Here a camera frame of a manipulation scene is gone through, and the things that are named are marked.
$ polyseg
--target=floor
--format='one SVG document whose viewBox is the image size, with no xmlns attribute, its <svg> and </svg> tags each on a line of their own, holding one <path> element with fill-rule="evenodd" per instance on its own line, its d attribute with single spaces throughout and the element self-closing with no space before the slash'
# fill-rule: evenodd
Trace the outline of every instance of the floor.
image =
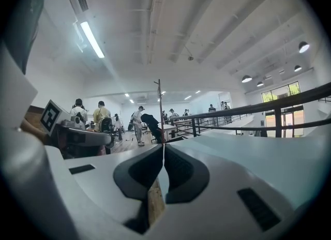
<svg viewBox="0 0 331 240">
<path fill-rule="evenodd" d="M 145 145 L 152 144 L 152 135 L 150 132 L 146 132 L 142 135 L 142 141 Z M 119 141 L 118 137 L 115 137 L 114 147 L 111 149 L 111 153 L 121 153 L 128 150 L 139 148 L 134 131 L 126 131 L 122 134 L 122 140 Z M 165 204 L 162 197 L 159 181 L 156 179 L 148 191 L 148 220 L 150 226 L 160 217 L 164 211 Z"/>
</svg>

